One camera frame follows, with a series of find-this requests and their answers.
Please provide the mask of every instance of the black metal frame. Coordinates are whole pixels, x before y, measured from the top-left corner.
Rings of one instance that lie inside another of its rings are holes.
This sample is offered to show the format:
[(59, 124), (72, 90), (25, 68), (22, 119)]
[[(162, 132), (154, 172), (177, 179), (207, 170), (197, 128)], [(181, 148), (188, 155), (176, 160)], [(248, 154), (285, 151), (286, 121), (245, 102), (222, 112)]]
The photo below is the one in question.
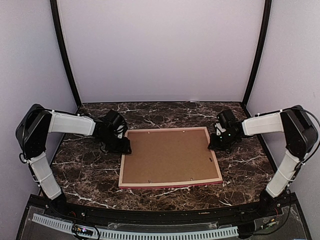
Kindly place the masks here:
[[(281, 207), (277, 207), (279, 214), (282, 214), (282, 207), (295, 204), (301, 217), (302, 225), (306, 233), (307, 239), (311, 240), (310, 231), (302, 212), (301, 206), (295, 193), (281, 195), (277, 202)], [(30, 195), (29, 201), (24, 209), (23, 217), (19, 226), (16, 240), (20, 240), (28, 215), (30, 206), (44, 209), (44, 213), (50, 216), (61, 217), (56, 212), (52, 211), (47, 206), (46, 199), (36, 195)], [(245, 211), (255, 209), (258, 202), (248, 203), (244, 205), (211, 208), (204, 210), (189, 210), (189, 211), (133, 211), (133, 210), (115, 210), (100, 207), (90, 207), (67, 203), (68, 209), (75, 212), (81, 220), (97, 226), (108, 226), (109, 223), (123, 223), (134, 225), (186, 225), (186, 224), (201, 224), (218, 222), (219, 226), (232, 225), (244, 227), (250, 225), (255, 219), (260, 216), (256, 212), (245, 213)], [(267, 216), (275, 215), (275, 211), (270, 210)]]
[(66, 49), (66, 44), (64, 40), (64, 35), (62, 32), (61, 28), (61, 22), (60, 22), (60, 17), (59, 17), (59, 9), (58, 9), (58, 3), (57, 0), (50, 0), (51, 4), (51, 12), (52, 12), (52, 18), (53, 18), (53, 23), (54, 23), (54, 29), (55, 29), (55, 34), (56, 34), (56, 39), (58, 41), (58, 45), (60, 48), (60, 54), (62, 57), (63, 65), (64, 65), (64, 70), (66, 73), (66, 76), (69, 81), (69, 85), (73, 94), (74, 101), (78, 107), (82, 105), (80, 95), (76, 86), (76, 82), (71, 70), (68, 54), (67, 54), (67, 49)]
[(261, 29), (260, 29), (258, 45), (256, 47), (256, 52), (255, 52), (255, 56), (254, 56), (254, 60), (253, 60), (253, 65), (252, 65), (249, 81), (246, 86), (246, 90), (245, 90), (244, 97), (242, 100), (242, 103), (244, 104), (244, 106), (247, 106), (247, 104), (248, 104), (252, 89), (255, 84), (262, 52), (264, 50), (267, 29), (268, 29), (268, 23), (269, 23), (269, 17), (270, 17), (270, 12), (271, 12), (271, 3), (272, 3), (272, 0), (265, 0), (265, 2), (264, 2), (264, 10), (263, 10), (263, 17), (262, 17), (262, 24), (261, 24)]

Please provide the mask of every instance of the marble surface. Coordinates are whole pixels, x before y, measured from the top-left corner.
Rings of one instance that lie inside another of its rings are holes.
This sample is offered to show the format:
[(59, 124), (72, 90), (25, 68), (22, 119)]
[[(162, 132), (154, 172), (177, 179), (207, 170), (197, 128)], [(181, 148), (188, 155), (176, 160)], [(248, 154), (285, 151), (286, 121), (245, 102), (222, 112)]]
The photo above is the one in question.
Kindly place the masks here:
[[(233, 102), (88, 103), (79, 113), (104, 116), (120, 112), (129, 129), (207, 127), (214, 132), (216, 116), (232, 109), (246, 116)], [(52, 163), (53, 173), (68, 202), (110, 209), (141, 211), (200, 210), (235, 206), (259, 200), (273, 170), (256, 137), (246, 138), (231, 154), (215, 152), (223, 183), (165, 189), (119, 189), (121, 155), (103, 153), (90, 136), (66, 134)]]

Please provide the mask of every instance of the light purple wall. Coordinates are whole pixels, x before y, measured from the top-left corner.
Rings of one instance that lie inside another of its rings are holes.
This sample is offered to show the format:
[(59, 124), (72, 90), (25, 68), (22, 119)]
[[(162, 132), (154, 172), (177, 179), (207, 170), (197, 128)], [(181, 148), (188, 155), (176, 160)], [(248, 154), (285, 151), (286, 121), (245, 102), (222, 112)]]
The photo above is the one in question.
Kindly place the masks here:
[[(15, 130), (32, 104), (75, 112), (56, 40), (49, 0), (0, 4), (0, 239), (16, 238), (30, 193), (38, 192), (20, 163)], [(61, 135), (50, 136), (52, 158)]]
[[(256, 83), (251, 114), (300, 104), (320, 118), (320, 2), (274, 1)], [(282, 134), (264, 139), (279, 164), (285, 152)], [(320, 152), (292, 184), (314, 239), (320, 236)]]
[(59, 0), (83, 102), (241, 101), (263, 0)]

